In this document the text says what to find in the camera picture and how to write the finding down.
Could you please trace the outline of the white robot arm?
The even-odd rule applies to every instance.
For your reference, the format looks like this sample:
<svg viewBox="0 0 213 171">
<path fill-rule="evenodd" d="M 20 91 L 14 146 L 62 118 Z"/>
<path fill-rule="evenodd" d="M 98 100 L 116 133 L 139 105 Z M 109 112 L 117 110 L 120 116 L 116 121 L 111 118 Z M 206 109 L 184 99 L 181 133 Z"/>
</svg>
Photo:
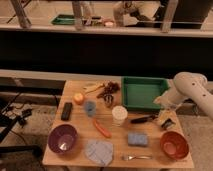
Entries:
<svg viewBox="0 0 213 171">
<path fill-rule="evenodd" d="M 173 80 L 172 86 L 162 95 L 154 99 L 160 105 L 157 124 L 164 128 L 171 115 L 187 99 L 191 99 L 211 120 L 213 120 L 213 94 L 206 85 L 207 78 L 200 73 L 179 72 Z"/>
</svg>

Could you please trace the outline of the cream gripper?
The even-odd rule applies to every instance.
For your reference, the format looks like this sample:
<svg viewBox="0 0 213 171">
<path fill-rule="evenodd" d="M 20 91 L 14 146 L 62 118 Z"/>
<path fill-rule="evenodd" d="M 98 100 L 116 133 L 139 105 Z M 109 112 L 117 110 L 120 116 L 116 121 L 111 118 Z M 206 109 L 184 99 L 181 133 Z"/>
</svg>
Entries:
<svg viewBox="0 0 213 171">
<path fill-rule="evenodd" d="M 169 110 L 161 110 L 158 114 L 157 124 L 164 130 L 173 127 L 175 122 L 171 118 L 171 112 Z"/>
</svg>

